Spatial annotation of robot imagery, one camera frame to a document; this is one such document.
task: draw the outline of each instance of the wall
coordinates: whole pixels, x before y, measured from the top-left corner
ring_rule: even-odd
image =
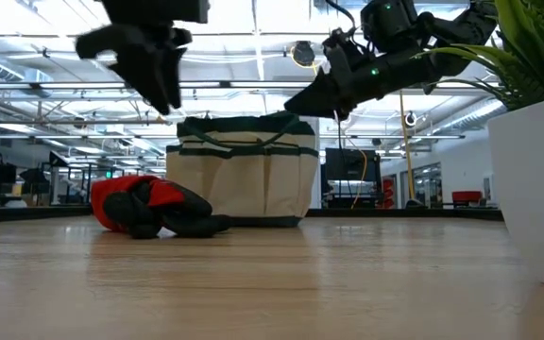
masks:
[[[465,135],[463,140],[440,141],[431,153],[412,155],[413,168],[440,162],[445,203],[452,202],[451,193],[454,191],[483,191],[484,178],[492,174],[488,131],[472,131]],[[406,170],[406,160],[382,164],[382,176],[397,174],[398,193],[401,193],[402,185],[408,185],[400,182],[400,172]]]

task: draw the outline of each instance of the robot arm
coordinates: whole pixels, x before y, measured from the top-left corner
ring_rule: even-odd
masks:
[[[173,24],[176,20],[207,23],[208,0],[141,0],[139,6],[135,0],[99,1],[111,25],[80,36],[76,41],[79,57],[94,59],[113,50],[117,63],[110,68],[154,109],[166,115],[169,105],[179,108],[179,61],[186,52],[182,46],[192,36]],[[350,16],[332,0],[326,1]],[[429,12],[417,15],[413,0],[370,1],[361,11],[368,47],[353,40],[355,25],[348,32],[335,29],[323,42],[331,71],[320,70],[285,108],[305,116],[333,118],[337,114],[344,120],[358,104],[404,88],[420,85],[430,93],[434,88],[430,83],[460,74],[469,62],[444,54],[414,56],[451,43],[483,44],[496,27],[490,18],[496,15],[494,6],[470,1],[469,9],[453,21],[436,19]],[[428,46],[432,37],[436,43]]]
[[[419,54],[451,43],[486,43],[497,25],[493,15],[492,4],[472,2],[455,20],[447,21],[429,12],[417,16],[413,0],[373,0],[361,11],[362,27],[365,39],[382,54],[359,48],[351,38],[353,29],[334,30],[323,42],[331,71],[320,70],[285,108],[323,118],[337,113],[344,120],[358,104],[404,88],[419,85],[429,94],[434,89],[430,83],[459,75],[469,61],[448,54]],[[428,46],[431,38],[436,42]]]

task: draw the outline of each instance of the fluorescent light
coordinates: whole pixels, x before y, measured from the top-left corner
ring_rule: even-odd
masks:
[[[218,81],[182,81],[179,84],[182,89],[218,88]]]
[[[27,127],[24,124],[0,124],[0,128],[4,128],[11,131],[16,131],[16,132],[22,132],[22,133],[35,132],[34,128]]]
[[[301,82],[301,81],[232,81],[230,83],[231,88],[235,89],[303,89],[310,86],[310,82]]]
[[[91,154],[104,153],[104,151],[100,150],[97,147],[75,146],[75,149],[78,150],[78,151],[81,151],[81,152],[91,153]]]
[[[0,82],[0,90],[4,91],[4,90],[10,90],[10,91],[13,91],[13,90],[31,90],[31,87],[29,84],[27,83],[5,83],[5,82]]]
[[[45,140],[47,143],[50,143],[51,145],[54,145],[54,146],[59,146],[59,147],[66,147],[65,144],[62,144],[60,142],[56,142],[56,141],[50,141],[50,140]]]
[[[37,139],[64,140],[64,139],[81,139],[83,136],[33,136]]]
[[[125,89],[127,86],[123,82],[59,82],[59,83],[41,83],[42,89],[46,90],[68,90],[68,89],[85,89],[85,90],[104,90],[104,89]]]
[[[31,136],[26,135],[0,135],[0,139],[29,139]]]

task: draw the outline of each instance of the black cable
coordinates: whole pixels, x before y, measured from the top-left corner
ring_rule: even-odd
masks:
[[[341,162],[344,164],[344,175],[346,175],[346,178],[348,179],[348,191],[349,191],[349,198],[352,198],[351,193],[351,186],[349,185],[349,172],[348,168],[346,167],[346,154],[344,153],[344,148],[341,146],[341,125],[339,122],[337,122],[337,135],[339,137],[339,153],[341,154]],[[341,180],[339,180],[339,197],[341,197]]]
[[[331,0],[325,0],[325,1],[327,2],[327,4],[329,4],[329,6],[331,6],[334,9],[337,9],[338,11],[343,13],[345,16],[347,16],[348,19],[351,21],[352,29],[354,31],[356,30],[356,20],[354,20],[354,17],[351,15],[351,13],[347,9],[342,8],[341,6],[339,6],[336,3],[332,2]]]

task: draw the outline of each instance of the red chair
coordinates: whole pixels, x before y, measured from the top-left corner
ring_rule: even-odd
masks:
[[[474,192],[474,191],[452,192],[452,206],[454,208],[468,207],[471,203],[478,204],[481,199],[482,199],[482,192]]]

